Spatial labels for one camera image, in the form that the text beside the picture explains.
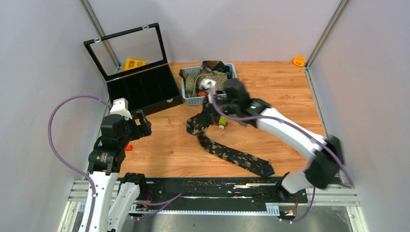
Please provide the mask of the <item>black floral patterned tie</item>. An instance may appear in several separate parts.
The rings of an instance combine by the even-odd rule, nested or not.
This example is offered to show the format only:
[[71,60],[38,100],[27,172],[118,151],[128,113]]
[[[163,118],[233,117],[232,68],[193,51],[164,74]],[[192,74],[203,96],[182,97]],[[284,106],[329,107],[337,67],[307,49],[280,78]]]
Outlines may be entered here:
[[220,119],[220,115],[216,113],[214,108],[205,104],[200,113],[187,120],[186,131],[196,136],[199,144],[207,153],[260,177],[272,176],[275,171],[269,161],[220,144],[206,135],[207,129],[211,125],[215,125],[218,119]]

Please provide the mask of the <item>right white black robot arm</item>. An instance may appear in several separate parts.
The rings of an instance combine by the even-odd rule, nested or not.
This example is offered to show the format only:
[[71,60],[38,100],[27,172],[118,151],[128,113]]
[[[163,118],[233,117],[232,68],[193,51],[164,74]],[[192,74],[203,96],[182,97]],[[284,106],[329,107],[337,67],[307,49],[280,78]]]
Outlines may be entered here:
[[207,93],[213,112],[278,137],[308,161],[307,167],[285,174],[276,184],[279,200],[288,202],[295,193],[310,187],[326,189],[343,168],[341,141],[337,137],[323,137],[299,126],[264,100],[252,98],[239,79],[224,82],[226,98],[221,100],[217,99],[216,81],[205,79],[200,82],[200,89]]

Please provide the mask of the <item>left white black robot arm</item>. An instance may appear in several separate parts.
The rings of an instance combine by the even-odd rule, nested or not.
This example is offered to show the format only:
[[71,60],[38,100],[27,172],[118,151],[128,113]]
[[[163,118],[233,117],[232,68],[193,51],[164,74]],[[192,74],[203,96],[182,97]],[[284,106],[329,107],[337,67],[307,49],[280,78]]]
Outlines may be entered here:
[[134,200],[144,199],[148,186],[144,174],[126,173],[115,199],[114,186],[125,159],[125,149],[134,140],[150,136],[151,123],[142,110],[130,115],[114,112],[102,120],[101,135],[88,157],[91,183],[81,232],[119,232],[129,215]]

